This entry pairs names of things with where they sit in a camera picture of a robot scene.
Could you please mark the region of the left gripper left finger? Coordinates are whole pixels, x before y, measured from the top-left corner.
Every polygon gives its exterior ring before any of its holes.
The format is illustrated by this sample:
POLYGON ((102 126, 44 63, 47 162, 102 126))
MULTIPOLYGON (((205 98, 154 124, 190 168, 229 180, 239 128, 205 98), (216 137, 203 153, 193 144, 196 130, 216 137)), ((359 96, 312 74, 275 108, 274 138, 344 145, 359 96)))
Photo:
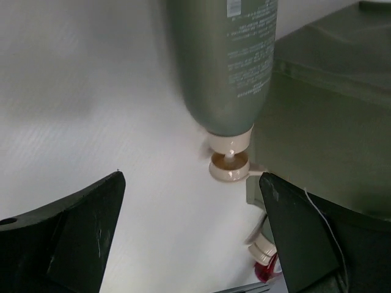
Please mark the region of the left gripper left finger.
POLYGON ((99 292, 124 194, 116 171, 1 220, 1 292, 99 292))

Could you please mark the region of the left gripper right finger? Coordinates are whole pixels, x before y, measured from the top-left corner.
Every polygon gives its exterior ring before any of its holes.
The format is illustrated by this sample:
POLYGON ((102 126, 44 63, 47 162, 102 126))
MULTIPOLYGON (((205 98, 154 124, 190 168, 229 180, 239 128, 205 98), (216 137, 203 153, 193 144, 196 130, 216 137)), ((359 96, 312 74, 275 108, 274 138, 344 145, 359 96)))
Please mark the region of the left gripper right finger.
POLYGON ((259 186, 289 292, 390 292, 390 221, 272 173, 259 186))

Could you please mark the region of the green pump bottle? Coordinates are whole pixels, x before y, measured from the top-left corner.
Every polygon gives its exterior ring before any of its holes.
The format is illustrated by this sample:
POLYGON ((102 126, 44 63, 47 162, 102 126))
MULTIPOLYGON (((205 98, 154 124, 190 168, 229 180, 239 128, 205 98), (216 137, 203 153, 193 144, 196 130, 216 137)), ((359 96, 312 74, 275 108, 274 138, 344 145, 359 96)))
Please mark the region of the green pump bottle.
POLYGON ((183 99, 206 130, 216 180, 252 174, 246 151, 271 81, 277 9, 277 1, 167 2, 183 99))

